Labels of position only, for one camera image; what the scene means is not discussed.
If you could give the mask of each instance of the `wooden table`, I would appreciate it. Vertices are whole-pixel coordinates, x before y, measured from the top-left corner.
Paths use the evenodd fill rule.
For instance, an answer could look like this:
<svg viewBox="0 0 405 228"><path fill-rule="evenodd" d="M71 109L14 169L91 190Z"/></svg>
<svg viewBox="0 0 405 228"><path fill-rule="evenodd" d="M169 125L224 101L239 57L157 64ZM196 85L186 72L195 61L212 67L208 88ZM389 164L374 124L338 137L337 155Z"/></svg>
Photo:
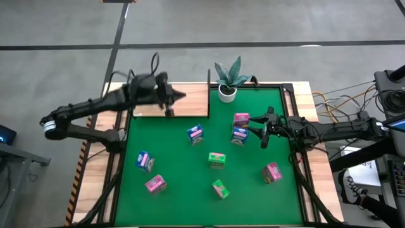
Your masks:
<svg viewBox="0 0 405 228"><path fill-rule="evenodd" d="M294 94L297 103L299 116L306 117L309 121L318 121L318 116L315 110L311 88L309 82L288 82L294 86ZM121 82L111 83L110 90L122 86ZM206 116L208 112L208 87L206 83L173 83L173 88L187 93L187 97L176 102L173 106L176 115L183 116ZM289 99L287 100L289 115L292 114L292 106ZM140 106L134 111L136 115L164 115L157 106ZM126 113L123 113L121 127L125 125ZM95 128L98 130L107 130L113 128L116 120L116 113L105 111L98 114ZM89 118L87 126L90 127L91 118ZM87 142L82 143L80 156L78 159L77 173L73 181L72 195L68 204L68 213L66 215L65 225L71 222L78 222L92 208L103 190L103 183L106 175L106 167L109 154L102 152L99 155L86 161L87 156L91 156L98 151L104 149L104 146L99 143L88 145ZM331 213L340 221L343 221L342 211L340 209L339 199L336 193L335 184L333 182L332 172L330 170L328 156L317 149L308 152L309 166L313 178L315 192L320 197L325 206ZM311 200L306 193L306 207L309 220L314 220L311 206ZM109 210L111 209L112 194L109 197L104 213L104 221L109 219Z"/></svg>

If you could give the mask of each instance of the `green mat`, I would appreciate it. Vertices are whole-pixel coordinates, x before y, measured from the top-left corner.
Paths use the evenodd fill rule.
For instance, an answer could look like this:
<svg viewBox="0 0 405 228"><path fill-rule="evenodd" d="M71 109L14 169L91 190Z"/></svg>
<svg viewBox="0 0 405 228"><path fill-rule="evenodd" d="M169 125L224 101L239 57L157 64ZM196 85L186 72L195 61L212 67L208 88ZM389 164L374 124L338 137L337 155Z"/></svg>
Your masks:
<svg viewBox="0 0 405 228"><path fill-rule="evenodd" d="M267 149L250 134L244 147L230 143L235 112L252 117L268 106L283 115L278 89L239 89L233 103L211 91L210 119L199 117L141 117L131 120L125 155L116 225L299 225L299 199L289 145L285 138L270 137ZM187 129L201 124L204 141L191 146ZM252 127L261 127L251 123ZM135 166L140 150L155 157L151 173ZM223 170L209 168L208 153L227 156ZM283 179L265 184L261 169L277 162ZM145 183L160 174L168 187L148 193ZM230 195L221 200L212 183L221 179Z"/></svg>

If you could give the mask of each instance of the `concrete floor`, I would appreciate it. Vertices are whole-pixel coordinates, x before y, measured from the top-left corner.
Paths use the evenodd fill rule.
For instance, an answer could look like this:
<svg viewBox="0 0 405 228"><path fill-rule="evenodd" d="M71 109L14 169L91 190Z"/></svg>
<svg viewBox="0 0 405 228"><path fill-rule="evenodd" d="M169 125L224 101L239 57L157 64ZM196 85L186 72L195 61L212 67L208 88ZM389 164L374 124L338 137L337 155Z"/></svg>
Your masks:
<svg viewBox="0 0 405 228"><path fill-rule="evenodd" d="M0 46L112 44L122 6L96 0L4 0ZM394 0L148 0L130 5L121 44L404 40L404 26ZM405 59L402 45L127 49L119 50L114 69L148 72L155 51L161 56L159 70L173 82L205 81L215 61L230 65L241 55L242 73L262 81L306 80L313 91L324 92L373 80L373 72L396 69ZM0 51L0 124L18 132L17 147L52 158L47 168L32 167L39 180L27 181L14 227L63 224L80 141L48 141L38 123L60 105L99 96L110 54ZM370 85L329 97L353 96ZM350 105L343 110L356 111ZM367 110L383 120L373 103ZM384 227L367 212L342 208L350 224Z"/></svg>

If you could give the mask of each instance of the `yellow wire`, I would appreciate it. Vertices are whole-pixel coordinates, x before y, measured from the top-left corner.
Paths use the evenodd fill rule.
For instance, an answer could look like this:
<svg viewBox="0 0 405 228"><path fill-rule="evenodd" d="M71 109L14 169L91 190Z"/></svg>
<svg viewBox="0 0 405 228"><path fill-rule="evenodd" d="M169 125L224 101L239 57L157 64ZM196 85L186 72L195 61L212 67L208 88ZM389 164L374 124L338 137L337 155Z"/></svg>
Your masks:
<svg viewBox="0 0 405 228"><path fill-rule="evenodd" d="M330 113L331 111L334 111L334 110L336 110L337 108L339 108L340 106L346 104L346 103L349 102L350 100L354 100L354 98L358 98L358 97L360 97L360 96L362 96L362 95L364 95L364 94L366 94L366 93L368 93L368 92L370 92L370 91L373 91L373 90L375 90L375 87L372 88L372 89L369 89L369 90L366 91L366 92L362 92L361 94L355 95L354 97L345 100L342 104L336 106L335 108L332 108L331 110L323 111L323 112L320 112L320 113L318 113L318 114Z"/></svg>
<svg viewBox="0 0 405 228"><path fill-rule="evenodd" d="M322 92L313 91L312 94L319 94L319 95L321 95L321 96L323 97L323 99L325 100L325 102L328 101L327 97L326 97ZM330 116L330 118L333 120L333 122L335 122L335 123L339 122L339 121L332 115L332 111L329 110L329 106L327 106L327 105L325 104L325 107L327 107L327 110L328 110L327 113L329 114L329 116Z"/></svg>

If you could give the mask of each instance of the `wooden board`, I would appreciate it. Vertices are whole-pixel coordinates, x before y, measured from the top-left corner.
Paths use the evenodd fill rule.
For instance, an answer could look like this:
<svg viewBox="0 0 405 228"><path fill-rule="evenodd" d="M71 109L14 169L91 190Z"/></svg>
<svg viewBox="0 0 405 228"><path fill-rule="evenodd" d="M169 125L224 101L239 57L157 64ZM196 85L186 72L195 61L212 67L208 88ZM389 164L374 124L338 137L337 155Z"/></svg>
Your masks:
<svg viewBox="0 0 405 228"><path fill-rule="evenodd" d="M282 82L262 82L281 84ZM309 82L284 82L292 83L294 86L294 94L298 107L299 115L306 117L310 121L318 121L318 116L315 110L311 88ZM122 86L121 82L111 83L110 90L117 89ZM206 83L173 83L173 88L187 93L187 97L177 102L173 109L176 115L194 115L206 116L208 113L208 87ZM292 106L290 100L287 99L287 106L289 108L289 115L292 114ZM164 112L157 106L137 107L134 114L161 116ZM96 129L106 130L111 129L114 125L116 113L106 111L98 114ZM318 144L317 147L325 149L323 144ZM89 156L102 150L104 147L99 144L91 144ZM315 192L320 197L325 206L331 213L340 221L343 221L342 211L340 209L339 199L336 193L335 184L333 182L332 172L328 161L328 156L317 149L308 152L309 166L311 175L315 185ZM104 176L106 173L106 166L108 161L108 153L102 152L100 155L93 157L86 164L82 185L78 193L76 210L73 214L73 222L78 222L86 213L91 209L93 204L101 195L103 189ZM313 220L311 209L311 200L307 194L304 194L306 200L307 211L309 219ZM109 210L111 205L112 195L109 197L104 220L108 219Z"/></svg>

